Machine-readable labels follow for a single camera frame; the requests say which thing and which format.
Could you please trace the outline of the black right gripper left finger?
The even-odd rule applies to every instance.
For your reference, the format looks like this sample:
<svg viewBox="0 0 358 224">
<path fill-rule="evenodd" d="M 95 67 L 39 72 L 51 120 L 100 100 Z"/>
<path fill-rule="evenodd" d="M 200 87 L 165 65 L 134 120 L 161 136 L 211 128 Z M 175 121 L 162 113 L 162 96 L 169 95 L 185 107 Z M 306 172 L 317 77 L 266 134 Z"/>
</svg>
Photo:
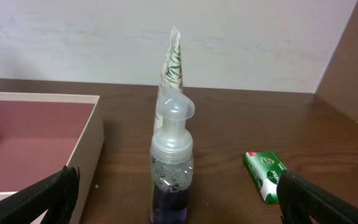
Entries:
<svg viewBox="0 0 358 224">
<path fill-rule="evenodd" d="M 64 166 L 55 174 L 0 200 L 0 224 L 30 224 L 41 214 L 42 223 L 69 224 L 76 206 L 80 170 Z"/>
</svg>

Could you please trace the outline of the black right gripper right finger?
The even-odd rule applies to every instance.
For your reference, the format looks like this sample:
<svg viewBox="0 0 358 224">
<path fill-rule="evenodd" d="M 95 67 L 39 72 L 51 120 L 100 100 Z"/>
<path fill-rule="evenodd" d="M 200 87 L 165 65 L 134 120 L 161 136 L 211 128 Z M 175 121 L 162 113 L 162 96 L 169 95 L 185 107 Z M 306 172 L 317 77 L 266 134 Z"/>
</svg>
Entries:
<svg viewBox="0 0 358 224">
<path fill-rule="evenodd" d="M 358 208 L 303 179 L 290 170 L 282 172 L 277 197 L 283 224 L 358 224 Z"/>
</svg>

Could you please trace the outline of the green soap bar packet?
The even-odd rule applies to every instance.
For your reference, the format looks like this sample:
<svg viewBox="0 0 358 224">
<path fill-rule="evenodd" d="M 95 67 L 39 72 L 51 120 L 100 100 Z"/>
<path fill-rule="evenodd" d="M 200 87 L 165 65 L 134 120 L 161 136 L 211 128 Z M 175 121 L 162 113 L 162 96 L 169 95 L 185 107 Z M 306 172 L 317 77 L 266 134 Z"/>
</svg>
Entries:
<svg viewBox="0 0 358 224">
<path fill-rule="evenodd" d="M 266 204 L 279 204 L 277 185 L 287 167 L 275 152 L 246 152 L 244 162 Z"/>
</svg>

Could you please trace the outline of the white leaf-print lotion tube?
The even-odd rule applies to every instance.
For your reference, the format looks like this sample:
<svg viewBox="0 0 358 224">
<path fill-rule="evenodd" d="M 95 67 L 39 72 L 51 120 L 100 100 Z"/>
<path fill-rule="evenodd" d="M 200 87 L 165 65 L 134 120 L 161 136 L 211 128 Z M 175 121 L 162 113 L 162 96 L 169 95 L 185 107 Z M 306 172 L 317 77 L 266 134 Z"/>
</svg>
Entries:
<svg viewBox="0 0 358 224">
<path fill-rule="evenodd" d="M 158 85 L 157 100 L 163 86 L 170 84 L 176 90 L 183 92 L 183 75 L 181 66 L 180 31 L 173 26 L 170 32 L 169 46 L 165 54 L 160 83 Z"/>
</svg>

